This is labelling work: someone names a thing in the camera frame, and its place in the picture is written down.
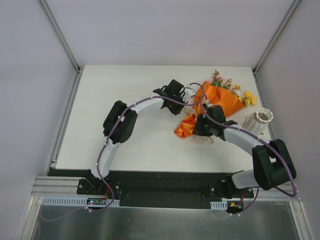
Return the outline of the orange wrapping paper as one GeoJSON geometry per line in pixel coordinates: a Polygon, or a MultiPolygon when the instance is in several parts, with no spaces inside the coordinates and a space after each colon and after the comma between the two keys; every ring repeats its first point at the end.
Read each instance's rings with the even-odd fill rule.
{"type": "MultiPolygon", "coordinates": [[[[222,87],[212,86],[208,81],[204,81],[202,87],[205,95],[207,96],[208,102],[213,106],[221,106],[226,118],[245,107],[236,95],[222,87]]],[[[179,138],[187,138],[191,136],[196,127],[197,116],[203,114],[204,112],[199,104],[192,106],[191,113],[182,120],[180,125],[174,130],[174,133],[179,138]]]]}

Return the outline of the flower bunch pink yellow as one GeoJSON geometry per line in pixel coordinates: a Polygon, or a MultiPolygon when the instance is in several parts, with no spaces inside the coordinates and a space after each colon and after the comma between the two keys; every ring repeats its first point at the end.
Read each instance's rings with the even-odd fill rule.
{"type": "Polygon", "coordinates": [[[242,91],[240,85],[233,84],[233,80],[231,78],[225,79],[217,70],[214,71],[212,76],[208,78],[207,81],[211,86],[223,88],[235,95],[245,107],[253,107],[258,103],[258,99],[253,95],[252,92],[248,90],[242,91]]]}

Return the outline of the cream ribbon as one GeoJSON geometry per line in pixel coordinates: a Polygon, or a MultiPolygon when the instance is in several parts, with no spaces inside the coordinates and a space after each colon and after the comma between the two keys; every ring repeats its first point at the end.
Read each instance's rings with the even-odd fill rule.
{"type": "Polygon", "coordinates": [[[210,136],[192,135],[190,137],[188,144],[189,145],[211,146],[214,144],[214,139],[210,136]]]}

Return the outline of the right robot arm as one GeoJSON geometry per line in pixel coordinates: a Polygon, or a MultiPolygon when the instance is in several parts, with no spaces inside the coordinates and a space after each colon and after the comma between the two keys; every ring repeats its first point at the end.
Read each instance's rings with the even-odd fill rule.
{"type": "Polygon", "coordinates": [[[203,114],[197,117],[196,135],[218,137],[252,157],[251,170],[241,170],[227,177],[225,192],[228,196],[237,197],[244,188],[276,189],[289,197],[297,196],[297,172],[283,140],[266,141],[237,122],[226,120],[220,105],[202,104],[200,107],[203,114]]]}

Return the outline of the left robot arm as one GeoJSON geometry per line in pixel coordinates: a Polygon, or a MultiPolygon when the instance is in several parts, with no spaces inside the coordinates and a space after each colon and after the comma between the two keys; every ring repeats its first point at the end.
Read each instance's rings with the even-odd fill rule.
{"type": "Polygon", "coordinates": [[[108,176],[119,147],[131,137],[138,117],[163,108],[178,115],[195,94],[196,91],[190,84],[184,86],[173,79],[168,85],[153,90],[149,96],[136,102],[116,101],[102,125],[105,143],[97,161],[84,175],[88,189],[96,195],[105,191],[106,183],[103,179],[108,176]]]}

